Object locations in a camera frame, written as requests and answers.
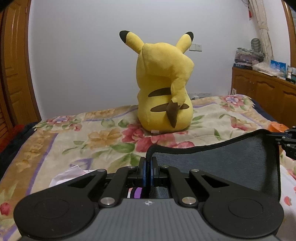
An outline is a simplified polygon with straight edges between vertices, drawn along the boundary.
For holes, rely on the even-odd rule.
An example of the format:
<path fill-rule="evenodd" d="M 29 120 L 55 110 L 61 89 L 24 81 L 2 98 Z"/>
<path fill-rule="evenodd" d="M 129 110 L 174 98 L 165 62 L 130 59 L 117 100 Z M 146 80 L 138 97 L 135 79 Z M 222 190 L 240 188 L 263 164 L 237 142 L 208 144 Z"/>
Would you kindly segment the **stack of folded clothes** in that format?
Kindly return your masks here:
<path fill-rule="evenodd" d="M 262 52 L 239 47 L 236 49 L 234 61 L 237 64 L 253 66 L 262 62 L 264 58 L 265 54 Z"/>

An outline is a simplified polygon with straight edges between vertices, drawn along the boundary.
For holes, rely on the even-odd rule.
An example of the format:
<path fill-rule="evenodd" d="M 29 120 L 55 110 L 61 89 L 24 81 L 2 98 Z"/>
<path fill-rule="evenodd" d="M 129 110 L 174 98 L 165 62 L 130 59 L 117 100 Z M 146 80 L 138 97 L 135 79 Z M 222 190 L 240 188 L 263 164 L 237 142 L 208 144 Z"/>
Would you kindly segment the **white strawberry print cloth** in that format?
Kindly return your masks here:
<path fill-rule="evenodd" d="M 285 216 L 291 215 L 295 217 L 295 175 L 291 170 L 287 170 L 282 165 L 280 166 L 281 180 L 281 198 Z"/>

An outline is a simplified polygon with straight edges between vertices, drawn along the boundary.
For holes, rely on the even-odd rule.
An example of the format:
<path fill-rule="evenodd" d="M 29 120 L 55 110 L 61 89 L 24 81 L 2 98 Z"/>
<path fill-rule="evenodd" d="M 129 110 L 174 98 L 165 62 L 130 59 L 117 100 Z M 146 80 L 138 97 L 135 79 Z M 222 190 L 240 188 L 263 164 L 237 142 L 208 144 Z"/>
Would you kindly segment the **tied beige curtain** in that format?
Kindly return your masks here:
<path fill-rule="evenodd" d="M 262 51 L 265 54 L 264 61 L 273 60 L 273 48 L 269 36 L 267 17 L 263 0 L 249 0 L 251 12 L 255 15 L 259 29 Z"/>

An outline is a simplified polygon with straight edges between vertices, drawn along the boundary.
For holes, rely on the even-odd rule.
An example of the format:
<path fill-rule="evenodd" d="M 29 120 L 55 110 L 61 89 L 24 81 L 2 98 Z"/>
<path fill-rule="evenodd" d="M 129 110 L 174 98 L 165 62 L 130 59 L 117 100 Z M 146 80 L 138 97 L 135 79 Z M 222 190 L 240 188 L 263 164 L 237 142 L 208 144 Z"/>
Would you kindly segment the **wooden sideboard cabinet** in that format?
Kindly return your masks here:
<path fill-rule="evenodd" d="M 231 87 L 249 96 L 278 123 L 295 126 L 295 84 L 253 70 L 232 68 Z"/>

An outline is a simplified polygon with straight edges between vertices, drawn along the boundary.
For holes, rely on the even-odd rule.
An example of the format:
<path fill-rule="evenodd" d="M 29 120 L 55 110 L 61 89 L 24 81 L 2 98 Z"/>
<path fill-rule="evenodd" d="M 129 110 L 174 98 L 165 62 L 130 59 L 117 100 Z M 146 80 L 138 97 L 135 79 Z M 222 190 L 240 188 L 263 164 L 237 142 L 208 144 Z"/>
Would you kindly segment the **floral bed blanket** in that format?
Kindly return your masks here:
<path fill-rule="evenodd" d="M 177 205 L 151 181 L 130 188 L 115 207 L 99 205 L 107 174 L 138 166 L 153 144 L 190 148 L 268 131 L 270 121 L 248 96 L 206 97 L 192 105 L 189 127 L 174 133 L 146 131 L 136 105 L 34 125 L 1 179 L 1 240 L 295 240 L 295 217 L 285 216 L 280 199 L 199 169 L 181 172 L 196 207 Z M 295 175 L 295 160 L 278 147 L 280 166 Z M 49 187 L 76 165 L 94 171 Z"/>

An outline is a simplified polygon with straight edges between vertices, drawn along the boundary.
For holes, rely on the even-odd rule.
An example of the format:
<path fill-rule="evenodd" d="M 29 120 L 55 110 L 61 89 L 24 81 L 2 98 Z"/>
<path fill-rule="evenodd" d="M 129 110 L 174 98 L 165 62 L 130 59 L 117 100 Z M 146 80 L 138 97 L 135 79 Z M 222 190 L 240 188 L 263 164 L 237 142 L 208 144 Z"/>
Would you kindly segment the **white wall switch plate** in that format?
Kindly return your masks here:
<path fill-rule="evenodd" d="M 190 51 L 197 51 L 197 52 L 202 52 L 202 45 L 201 44 L 195 44 L 195 43 L 192 43 L 190 48 L 189 48 Z"/>

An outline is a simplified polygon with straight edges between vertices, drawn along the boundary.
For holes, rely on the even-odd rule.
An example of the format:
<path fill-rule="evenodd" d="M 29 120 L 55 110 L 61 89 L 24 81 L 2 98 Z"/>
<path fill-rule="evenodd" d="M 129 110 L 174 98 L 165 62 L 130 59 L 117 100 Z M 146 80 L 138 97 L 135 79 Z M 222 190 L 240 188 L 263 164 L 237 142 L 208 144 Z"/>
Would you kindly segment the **orange lidded cup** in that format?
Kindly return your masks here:
<path fill-rule="evenodd" d="M 284 133 L 289 128 L 282 123 L 278 123 L 276 121 L 272 121 L 267 128 L 270 132 L 273 133 Z"/>

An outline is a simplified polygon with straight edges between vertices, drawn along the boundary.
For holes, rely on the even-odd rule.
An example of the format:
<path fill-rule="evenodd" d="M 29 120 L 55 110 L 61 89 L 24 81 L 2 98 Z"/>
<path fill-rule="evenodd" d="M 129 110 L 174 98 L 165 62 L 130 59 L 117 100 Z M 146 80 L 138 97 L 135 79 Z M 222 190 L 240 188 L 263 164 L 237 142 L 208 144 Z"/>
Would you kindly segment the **wooden louvered wardrobe door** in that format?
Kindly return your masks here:
<path fill-rule="evenodd" d="M 12 1 L 1 11 L 1 139 L 17 125 L 41 120 L 29 62 L 31 1 Z"/>

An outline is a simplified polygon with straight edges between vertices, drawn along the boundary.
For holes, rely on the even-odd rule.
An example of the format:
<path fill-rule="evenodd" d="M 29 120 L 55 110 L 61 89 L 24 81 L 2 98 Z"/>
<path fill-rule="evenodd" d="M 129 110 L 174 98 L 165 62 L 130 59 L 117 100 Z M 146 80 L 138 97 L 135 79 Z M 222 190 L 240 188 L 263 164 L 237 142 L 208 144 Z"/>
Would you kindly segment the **yellow Pikachu plush toy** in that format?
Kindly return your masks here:
<path fill-rule="evenodd" d="M 172 133 L 186 129 L 193 118 L 193 105 L 186 85 L 194 62 L 185 55 L 194 39 L 187 32 L 176 45 L 144 43 L 130 31 L 119 33 L 121 40 L 138 54 L 136 79 L 137 117 L 151 133 Z"/>

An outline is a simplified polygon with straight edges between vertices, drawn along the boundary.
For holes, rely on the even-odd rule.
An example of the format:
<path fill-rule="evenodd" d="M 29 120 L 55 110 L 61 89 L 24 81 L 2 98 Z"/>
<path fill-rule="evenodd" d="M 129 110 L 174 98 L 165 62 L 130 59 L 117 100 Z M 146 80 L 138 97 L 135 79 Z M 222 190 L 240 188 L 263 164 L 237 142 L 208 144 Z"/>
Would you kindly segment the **blue picture box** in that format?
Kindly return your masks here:
<path fill-rule="evenodd" d="M 279 75 L 285 76 L 286 69 L 287 69 L 287 64 L 286 63 L 271 60 L 270 61 L 270 67 L 272 69 L 274 69 L 276 72 L 278 72 Z"/>

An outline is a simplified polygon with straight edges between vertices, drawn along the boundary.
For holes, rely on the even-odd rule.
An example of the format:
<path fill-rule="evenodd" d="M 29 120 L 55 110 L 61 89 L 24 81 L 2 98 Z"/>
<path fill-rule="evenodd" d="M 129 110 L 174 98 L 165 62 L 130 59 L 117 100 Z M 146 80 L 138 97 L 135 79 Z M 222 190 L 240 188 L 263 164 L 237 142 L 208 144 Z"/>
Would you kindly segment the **purple and grey towel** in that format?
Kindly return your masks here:
<path fill-rule="evenodd" d="M 199 169 L 208 174 L 280 199 L 280 152 L 271 133 L 259 129 L 216 144 L 172 148 L 157 144 L 145 155 L 145 184 L 152 157 L 159 165 L 170 165 L 182 173 Z"/>

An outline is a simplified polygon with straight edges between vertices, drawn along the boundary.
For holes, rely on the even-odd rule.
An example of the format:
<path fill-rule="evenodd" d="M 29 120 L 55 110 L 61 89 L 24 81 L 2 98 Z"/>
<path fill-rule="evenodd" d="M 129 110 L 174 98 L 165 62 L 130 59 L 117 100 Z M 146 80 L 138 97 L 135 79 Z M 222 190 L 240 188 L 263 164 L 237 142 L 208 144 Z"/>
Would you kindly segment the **white tissue box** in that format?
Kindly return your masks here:
<path fill-rule="evenodd" d="M 88 174 L 94 170 L 82 170 L 78 165 L 73 166 L 66 170 L 63 173 L 58 174 L 56 177 L 52 179 L 50 182 L 49 187 L 53 187 L 59 184 L 62 184 L 64 182 L 70 181 L 72 179 L 78 178 L 80 176 L 83 176 L 85 174 Z"/>

